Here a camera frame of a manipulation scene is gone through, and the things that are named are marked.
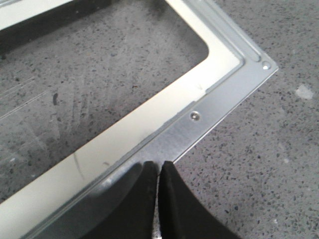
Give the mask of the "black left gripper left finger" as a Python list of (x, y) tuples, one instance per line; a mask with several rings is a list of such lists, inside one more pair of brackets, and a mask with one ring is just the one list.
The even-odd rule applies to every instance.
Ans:
[(84, 239), (151, 239), (157, 195), (158, 169), (154, 162), (143, 164), (135, 184), (123, 201)]

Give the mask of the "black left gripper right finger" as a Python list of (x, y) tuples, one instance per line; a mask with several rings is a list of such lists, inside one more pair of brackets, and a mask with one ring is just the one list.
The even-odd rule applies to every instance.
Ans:
[(159, 223), (163, 239), (237, 239), (210, 214), (166, 161), (159, 177)]

